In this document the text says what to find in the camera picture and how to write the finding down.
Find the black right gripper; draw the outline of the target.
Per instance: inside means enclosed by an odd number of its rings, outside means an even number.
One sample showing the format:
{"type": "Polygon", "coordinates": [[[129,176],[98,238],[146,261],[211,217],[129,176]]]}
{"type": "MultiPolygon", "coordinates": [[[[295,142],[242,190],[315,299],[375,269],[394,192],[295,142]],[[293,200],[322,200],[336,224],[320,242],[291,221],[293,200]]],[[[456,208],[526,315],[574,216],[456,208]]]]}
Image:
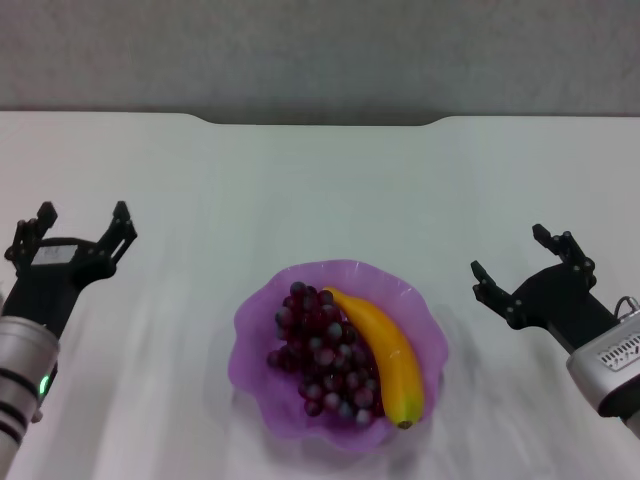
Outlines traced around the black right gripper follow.
{"type": "Polygon", "coordinates": [[[541,224],[534,239],[564,265],[546,268],[527,279],[514,293],[501,289],[478,261],[471,263],[477,283],[475,298],[502,317],[514,330],[541,328],[573,353],[618,325],[616,317],[591,293],[595,262],[570,231],[552,235],[541,224]]]}

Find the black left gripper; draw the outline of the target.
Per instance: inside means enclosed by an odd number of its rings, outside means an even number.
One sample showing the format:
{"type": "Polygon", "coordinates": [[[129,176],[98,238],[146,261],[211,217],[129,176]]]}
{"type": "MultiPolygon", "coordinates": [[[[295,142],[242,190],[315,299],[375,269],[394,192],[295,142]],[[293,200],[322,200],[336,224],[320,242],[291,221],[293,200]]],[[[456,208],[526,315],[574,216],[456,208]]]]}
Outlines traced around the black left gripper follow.
{"type": "Polygon", "coordinates": [[[97,247],[88,241],[70,239],[68,246],[73,253],[69,261],[38,264],[35,254],[56,220],[55,207],[47,201],[35,218],[17,223],[13,242],[4,254],[15,267],[16,282],[4,302],[2,314],[30,320],[59,338],[80,293],[91,283],[115,274],[137,232],[127,204],[118,201],[97,247]]]}

